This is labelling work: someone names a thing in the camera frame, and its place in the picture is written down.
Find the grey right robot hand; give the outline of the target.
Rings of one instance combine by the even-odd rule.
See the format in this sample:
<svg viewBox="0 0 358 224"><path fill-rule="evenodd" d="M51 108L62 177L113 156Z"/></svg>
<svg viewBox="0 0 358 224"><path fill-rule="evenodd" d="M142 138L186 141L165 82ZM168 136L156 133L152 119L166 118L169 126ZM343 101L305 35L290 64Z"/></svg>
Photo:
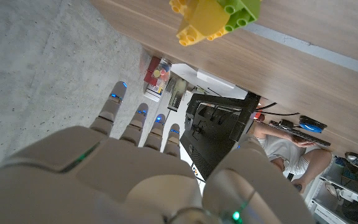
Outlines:
<svg viewBox="0 0 358 224"><path fill-rule="evenodd" d="M200 188L180 158L178 125L158 116L144 145L139 105L110 133L127 90L117 82L90 127L57 131L0 163L0 223L313 223L297 189L248 137Z"/></svg>

